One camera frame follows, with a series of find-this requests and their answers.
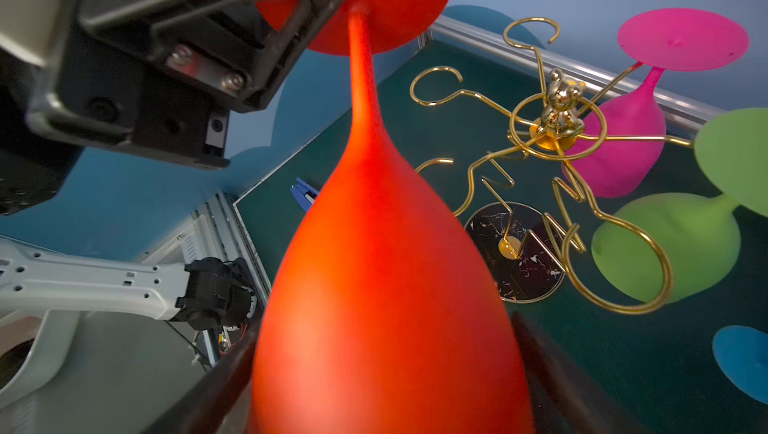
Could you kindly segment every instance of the round base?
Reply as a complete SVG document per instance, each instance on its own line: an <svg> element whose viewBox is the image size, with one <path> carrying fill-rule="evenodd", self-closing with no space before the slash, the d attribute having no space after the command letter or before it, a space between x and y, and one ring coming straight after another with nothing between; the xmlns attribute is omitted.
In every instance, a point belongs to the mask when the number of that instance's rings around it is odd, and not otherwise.
<svg viewBox="0 0 768 434"><path fill-rule="evenodd" d="M414 40L440 16L448 0L346 0L312 41L310 48L326 54L350 54L347 14L351 8L368 14L373 53L389 51ZM296 0L264 0L256 4L267 22L279 29Z"/></svg>
<svg viewBox="0 0 768 434"><path fill-rule="evenodd" d="M694 152L701 171L742 205L768 216L768 165L765 134L768 109L737 109L707 122L696 137Z"/></svg>
<svg viewBox="0 0 768 434"><path fill-rule="evenodd" d="M500 249L509 219L502 203L495 202L478 209L464 228L485 259L504 301L519 304L541 301L560 286L565 277L564 269L549 254L554 250L547 237L542 213L516 202L508 201L507 204L513 213L507 239L512 243L524 239L517 247L519 256L516 259L505 256ZM528 231L535 233L546 249L531 235L526 237Z"/></svg>
<svg viewBox="0 0 768 434"><path fill-rule="evenodd" d="M528 128L528 133L531 135L531 137L534 137L538 135L538 132L536 132L536 129L538 129L538 126L531 126ZM558 139L557 142L560 143L560 149L563 151L568 151L573 147L573 145L576 143L578 138L561 138ZM552 135L547 134L545 137L541 138L539 141L536 141L535 143L538 147L542 149L546 149L547 151L557 151L558 148L555 145L555 139Z"/></svg>
<svg viewBox="0 0 768 434"><path fill-rule="evenodd" d="M690 8L639 14L621 25L618 41L633 59L673 71L714 70L738 60L750 46L736 22Z"/></svg>
<svg viewBox="0 0 768 434"><path fill-rule="evenodd" d="M727 326L712 340L717 365L747 396L768 404L768 334L746 326Z"/></svg>

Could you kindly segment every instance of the gold hook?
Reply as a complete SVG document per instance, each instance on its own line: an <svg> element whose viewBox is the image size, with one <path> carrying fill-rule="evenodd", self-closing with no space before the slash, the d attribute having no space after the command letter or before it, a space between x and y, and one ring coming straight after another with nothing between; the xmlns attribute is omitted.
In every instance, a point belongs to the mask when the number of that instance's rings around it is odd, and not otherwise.
<svg viewBox="0 0 768 434"><path fill-rule="evenodd" d="M485 154L493 154L493 151L486 151L486 152L485 152ZM491 164L493 164L493 167L494 167L494 168L498 169L498 171L502 173L502 176L504 176L504 179L506 179L506 180L507 180L507 182L509 183L509 189L512 189L512 188L514 188L514 179L512 179L512 177L509 175L509 173L508 173L508 172L506 172L506 171L504 170L504 168L502 168L502 167L501 167L501 166L500 166L500 165L499 165L499 164L496 162L496 160L495 160L495 159L491 158L491 159L489 159L489 161L491 162Z"/></svg>
<svg viewBox="0 0 768 434"><path fill-rule="evenodd" d="M597 103L598 101L600 101L600 98L605 96L605 94L608 91L612 90L614 88L614 86L619 84L619 81L621 81L622 79L627 77L630 73L632 73L633 71L635 71L637 68L639 68L642 65L643 64L640 61L638 61L637 63L633 64L632 66L629 66L626 70L624 70L621 73L619 73L608 84L606 84L605 87L602 90L598 91L597 94L592 96L592 98L591 98L592 103ZM579 117L581 117L581 115L584 114L584 111L586 111L588 107L589 106L587 106L586 104L581 106L581 109L578 111Z"/></svg>
<svg viewBox="0 0 768 434"><path fill-rule="evenodd" d="M557 21L551 20L548 17L525 17L521 20L517 20L507 26L507 29L504 30L504 41L507 42L508 45L519 48L521 50L531 50L534 53L536 53L536 63L538 64L538 80L542 84L542 93L547 93L547 79L544 75L544 61L542 60L542 51L536 47L532 46L530 44L520 44L513 41L512 38L509 37L509 30L511 30L513 27L518 26L519 24L528 23L529 21L542 21L546 24L549 24L550 26L554 27L554 34L551 38L549 38L549 41L547 41L547 44L552 44L559 36L560 36L560 25ZM544 103L544 107L547 107L547 97L542 97L542 103Z"/></svg>
<svg viewBox="0 0 768 434"><path fill-rule="evenodd" d="M530 141L526 142L526 145L531 145L535 143L536 141L539 141L539 139L542 138L541 136L536 136L534 138L531 138ZM478 159L477 161L473 162L471 165L469 165L469 168L467 168L467 197L464 199L464 202L461 206L458 207L453 212L453 215L456 217L459 217L464 211L467 210L469 205L472 203L472 199L475 198L475 170L479 168L481 165L485 164L486 161L492 161L497 158L501 158L503 156L506 156L507 154L512 154L513 152L517 152L522 150L521 146L513 146L512 148L502 149L501 151L496 152L489 152L482 158ZM512 177L509 176L509 174L506 173L503 169L501 169L501 166L498 165L498 163L493 163L494 167L502 172L505 178L507 178L510 181L510 184L514 186L514 181L512 180Z"/></svg>
<svg viewBox="0 0 768 434"><path fill-rule="evenodd" d="M521 242L519 239L514 237L514 242L510 242L507 237L509 236L509 228L512 227L512 218L514 217L514 211L512 208L509 207L507 202L504 200L503 197L501 197L495 189L491 187L491 184L488 182L489 179L483 176L480 181L485 185L486 188L498 199L500 203L502 203L502 206L504 206L504 209L507 210L508 216L507 216L507 228L504 229L504 235L498 242L498 249L502 253L502 256L507 257L508 259L517 259L520 256L520 247Z"/></svg>
<svg viewBox="0 0 768 434"><path fill-rule="evenodd" d="M426 76L426 75L428 75L430 73L434 73L436 71L448 71L448 72L452 73L454 76L456 76L456 79L458 80L459 83L463 83L464 82L464 77L462 76L462 74L459 73L456 68L452 68L451 66L435 66L435 67L429 68L428 70L423 70L415 78L413 78L413 81L411 82L410 93L411 93L411 99L412 100L416 101L418 104L420 104L422 106L439 106L441 104L447 103L450 100L454 100L454 99L456 99L456 98L458 98L459 96L462 96L462 95L464 95L464 96L471 96L473 98L481 100L483 103L487 104L488 106L491 106L493 109L497 110L499 113L502 113L503 115L505 115L507 117L512 116L512 112L510 112L509 109L504 108L504 106L496 103L494 100L492 100L491 98L487 97L486 95L480 94L480 93L478 93L476 91L471 91L471 90L456 90L453 93L451 93L451 94L447 95L446 97L441 98L440 100L437 100L437 101L425 101L425 100L419 99L418 96L416 95L416 93L414 92L415 89L416 89L416 84L419 81L421 81L421 79L424 76ZM521 124L524 124L524 125L529 125L529 126L530 125L537 125L535 122L528 121L527 119L518 118L518 121Z"/></svg>
<svg viewBox="0 0 768 434"><path fill-rule="evenodd" d="M416 172L421 172L422 169L426 168L427 166L435 165L435 164L453 164L453 159L451 158L435 158L435 159L429 159L427 161L424 161L418 167L416 168Z"/></svg>
<svg viewBox="0 0 768 434"><path fill-rule="evenodd" d="M558 154L561 157L564 157L564 153L560 147L560 143L556 142L555 145L557 146ZM563 181L560 178L554 178L552 180L554 197L558 202L558 206L563 215L563 219L565 219L565 223L568 226L568 232L565 233L562 246L557 245L557 239L554 237L554 233L552 233L552 230L549 227L550 222L554 222L554 219L549 214L546 214L546 213L544 214L543 218L544 218L544 226L547 228L547 235L549 236L549 240L555 249L555 254L557 254L557 256L560 257L563 263L563 266L565 267L565 273L568 275L568 278L571 280L574 287L576 287L576 290L579 291L582 295L584 295L587 299L589 299L592 303L599 305L604 309L607 309L609 311L613 311L614 313L619 313L619 314L648 314L662 307L667 302L667 298L672 293L672 287L674 285L673 278L672 278L672 264L670 263L667 253L664 252L664 249L662 249L662 247L658 244L658 242L656 242L656 240L650 237L648 233L643 229L641 229L640 227L628 221L625 221L624 219L620 219L608 213L603 212L598 206L598 201L594 197L594 193L589 187L589 184L587 184L584 178L582 178L581 175L579 175L578 171L574 168L573 164L571 164L571 162L568 160L562 161L562 164L565 170L565 174L568 177L568 180L571 181L571 183L573 183L573 187L571 187L568 185L567 182ZM586 247L584 246L584 243L576 234L579 229L579 225L571 221L571 216L568 214L568 209L565 208L565 203L563 202L560 189L566 191L571 196L571 198L573 198L576 202L581 203L586 201L587 204L589 204L589 208L592 210L592 214L594 214L596 218L601 219L603 221L607 221L611 224L615 224L620 228L624 228L624 229L627 229L628 231L635 233L643 241L645 241L648 244L648 246L650 246L651 249L654 250L654 253L658 257L659 263L661 264L661 273L663 276L661 290L659 291L659 294L654 299L648 301L647 303L643 303L641 305L635 305L635 306L618 305L616 303L606 301L602 297L590 291L590 289L584 285L581 279L579 279L579 277L576 275L576 272L574 271L574 267L571 264L571 245L572 244L577 245L576 250L581 253L586 251ZM557 225L556 222L554 223L554 227L558 229L558 232L560 232L562 235L562 228L560 228L560 226Z"/></svg>

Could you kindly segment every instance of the green silicone wine glass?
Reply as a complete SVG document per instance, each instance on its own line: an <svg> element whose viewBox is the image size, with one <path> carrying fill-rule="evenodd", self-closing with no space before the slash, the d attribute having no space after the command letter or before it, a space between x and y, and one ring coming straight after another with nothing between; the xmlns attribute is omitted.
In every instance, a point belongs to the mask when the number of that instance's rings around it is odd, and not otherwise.
<svg viewBox="0 0 768 434"><path fill-rule="evenodd" d="M760 127L768 109L738 109L707 122L694 143L702 172L723 194L715 198L668 192L636 199L616 216L638 225L670 258L675 302L712 287L736 263L741 246L733 211L739 205L768 216L768 165ZM603 276L638 299L653 299L661 287L658 258L639 237L604 223L592 237L592 255Z"/></svg>

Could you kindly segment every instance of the blue object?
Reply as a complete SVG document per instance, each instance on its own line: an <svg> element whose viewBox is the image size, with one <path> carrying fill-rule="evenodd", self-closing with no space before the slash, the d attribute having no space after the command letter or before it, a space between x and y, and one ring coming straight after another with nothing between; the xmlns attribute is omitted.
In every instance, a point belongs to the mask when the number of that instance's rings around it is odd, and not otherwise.
<svg viewBox="0 0 768 434"><path fill-rule="evenodd" d="M768 404L768 334L747 326L727 326L712 340L717 365L747 396Z"/></svg>
<svg viewBox="0 0 768 434"><path fill-rule="evenodd" d="M296 184L290 187L290 193L304 212L307 212L315 204L315 198L320 194L317 189L312 188L299 178L296 178Z"/></svg>

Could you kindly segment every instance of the cable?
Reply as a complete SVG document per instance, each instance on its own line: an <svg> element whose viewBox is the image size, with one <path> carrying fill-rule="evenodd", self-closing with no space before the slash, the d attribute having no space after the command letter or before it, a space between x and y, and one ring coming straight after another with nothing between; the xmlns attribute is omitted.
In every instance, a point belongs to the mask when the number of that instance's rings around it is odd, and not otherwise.
<svg viewBox="0 0 768 434"><path fill-rule="evenodd" d="M165 324L168 324L168 327L169 327L169 328L171 328L171 329L173 329L173 330L174 330L174 333L177 333L177 334L178 334L178 336L179 336L181 339L183 339L185 343L187 343L189 346L191 346L191 347L192 347L192 349L194 349L194 352L196 352L196 353L197 353L197 354L200 356L200 358L202 358L202 359L205 359L205 360L207 360L207 359L208 359L208 358L205 356L205 354L203 354L203 351L201 351L200 349L198 349L198 348L197 348L197 346L195 346L195 345L192 343L192 341L188 340L188 339L187 339L187 337L186 337L184 334L180 333L180 332L179 332L179 330L178 330L178 329L176 329L176 328L174 327L174 325L173 325L173 324L169 323L168 321L163 321L163 322L164 322ZM203 367L203 370L204 370L205 372L208 372L208 370L206 369L205 365L203 365L203 363L202 363L202 362L200 362L200 366L202 366L202 367Z"/></svg>

